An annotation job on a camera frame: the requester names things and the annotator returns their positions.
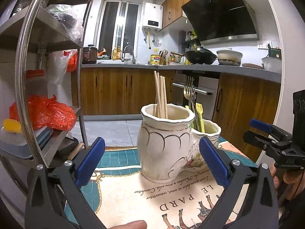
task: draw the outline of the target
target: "white pot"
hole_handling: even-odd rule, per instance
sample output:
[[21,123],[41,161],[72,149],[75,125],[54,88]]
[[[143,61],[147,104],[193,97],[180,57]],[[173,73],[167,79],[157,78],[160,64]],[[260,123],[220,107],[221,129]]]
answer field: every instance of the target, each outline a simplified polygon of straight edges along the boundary
[[218,62],[221,65],[234,65],[240,66],[242,63],[242,53],[232,50],[219,50],[216,52],[218,55]]
[[282,73],[282,61],[278,58],[266,57],[262,59],[265,70]]
[[197,172],[206,167],[199,152],[199,140],[208,136],[218,147],[221,128],[208,120],[204,120],[207,133],[191,128],[194,113],[181,106],[167,105],[168,118],[153,116],[156,104],[141,109],[143,117],[138,137],[138,154],[142,174],[155,183],[167,183],[175,179],[183,170]]

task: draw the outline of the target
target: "blue gripper pad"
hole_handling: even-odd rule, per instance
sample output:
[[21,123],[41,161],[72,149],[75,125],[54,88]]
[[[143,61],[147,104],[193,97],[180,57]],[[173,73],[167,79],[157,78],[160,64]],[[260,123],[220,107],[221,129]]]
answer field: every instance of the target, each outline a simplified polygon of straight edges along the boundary
[[199,151],[208,165],[216,183],[224,188],[230,184],[229,171],[215,150],[210,140],[202,137],[199,141]]
[[105,152],[105,141],[103,138],[98,137],[92,144],[87,156],[83,159],[78,169],[75,171],[74,184],[78,189],[88,184],[92,176],[92,173],[97,167],[104,152]]
[[250,126],[253,127],[253,128],[256,128],[260,131],[263,131],[265,133],[271,133],[272,132],[272,127],[270,124],[266,124],[264,122],[261,122],[261,121],[258,121],[256,119],[251,119],[250,121]]

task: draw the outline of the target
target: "yellow can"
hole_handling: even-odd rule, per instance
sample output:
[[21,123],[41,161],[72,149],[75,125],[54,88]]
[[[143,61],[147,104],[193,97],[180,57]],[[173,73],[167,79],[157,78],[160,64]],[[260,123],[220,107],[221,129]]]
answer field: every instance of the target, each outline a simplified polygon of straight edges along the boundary
[[150,64],[160,64],[160,56],[159,55],[151,55],[150,56]]

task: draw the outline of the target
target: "water heater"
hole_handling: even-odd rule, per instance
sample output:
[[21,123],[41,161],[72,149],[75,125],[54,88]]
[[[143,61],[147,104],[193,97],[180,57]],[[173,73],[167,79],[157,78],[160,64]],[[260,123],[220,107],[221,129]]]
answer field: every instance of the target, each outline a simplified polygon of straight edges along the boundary
[[161,30],[162,29],[163,6],[146,3],[144,10],[143,28]]

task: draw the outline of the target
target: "gray countertop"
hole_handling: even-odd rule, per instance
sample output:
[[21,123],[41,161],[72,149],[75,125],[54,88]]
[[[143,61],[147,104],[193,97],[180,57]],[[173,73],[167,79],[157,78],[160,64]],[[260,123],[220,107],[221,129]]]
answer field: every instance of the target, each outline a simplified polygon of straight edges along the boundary
[[211,71],[220,73],[230,73],[248,77],[256,77],[264,80],[281,83],[282,74],[263,69],[227,66],[227,65],[133,65],[133,64],[114,64],[114,63],[97,63],[85,64],[82,68],[138,68],[138,69],[175,69],[175,70],[193,70],[193,71]]

